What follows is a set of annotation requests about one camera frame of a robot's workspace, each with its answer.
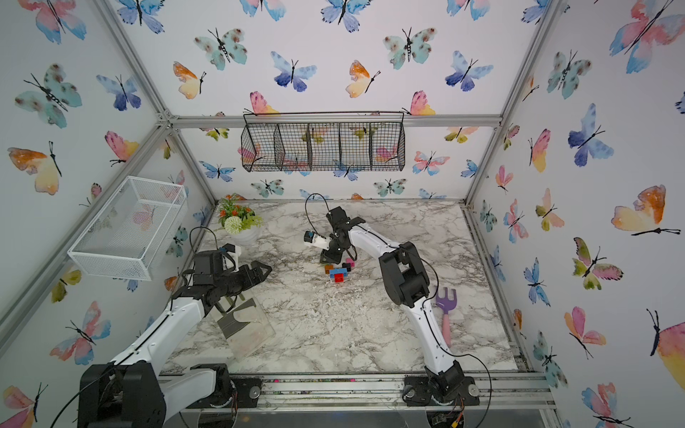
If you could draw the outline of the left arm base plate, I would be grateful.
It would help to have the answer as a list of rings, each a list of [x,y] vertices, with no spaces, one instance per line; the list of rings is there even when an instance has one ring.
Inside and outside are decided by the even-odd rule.
[[[242,410],[257,408],[262,395],[263,381],[257,377],[231,377],[220,381],[209,397],[188,406],[189,409]]]

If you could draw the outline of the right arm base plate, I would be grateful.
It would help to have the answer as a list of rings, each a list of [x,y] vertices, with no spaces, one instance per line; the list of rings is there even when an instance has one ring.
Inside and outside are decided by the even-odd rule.
[[[480,392],[474,378],[465,376],[444,383],[429,376],[405,376],[401,391],[402,401],[409,407],[451,406],[458,408],[479,406]]]

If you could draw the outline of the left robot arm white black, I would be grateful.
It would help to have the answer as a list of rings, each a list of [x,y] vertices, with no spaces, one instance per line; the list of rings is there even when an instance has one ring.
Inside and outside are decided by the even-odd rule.
[[[255,260],[238,265],[225,250],[201,251],[157,319],[107,363],[87,369],[69,399],[79,427],[162,427],[188,408],[237,412],[239,392],[224,363],[200,364],[162,381],[163,366],[188,333],[219,307],[265,282],[272,272]]]

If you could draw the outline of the blue lego brick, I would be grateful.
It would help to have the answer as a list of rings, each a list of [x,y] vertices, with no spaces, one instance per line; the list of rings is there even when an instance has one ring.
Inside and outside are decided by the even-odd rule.
[[[340,269],[333,270],[329,276],[334,279],[335,274],[343,274],[346,277],[349,275],[349,271],[344,267],[341,267]]]

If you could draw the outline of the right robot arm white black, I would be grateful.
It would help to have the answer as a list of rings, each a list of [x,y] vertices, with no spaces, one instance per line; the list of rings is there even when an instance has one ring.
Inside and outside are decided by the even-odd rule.
[[[431,398],[439,404],[479,405],[476,381],[465,374],[460,356],[449,350],[439,332],[429,294],[430,279],[417,247],[381,235],[364,219],[352,219],[340,207],[330,210],[326,218],[332,232],[307,232],[304,242],[321,249],[320,259],[326,263],[341,262],[349,250],[361,250],[377,259],[385,292],[408,317],[419,339]]]

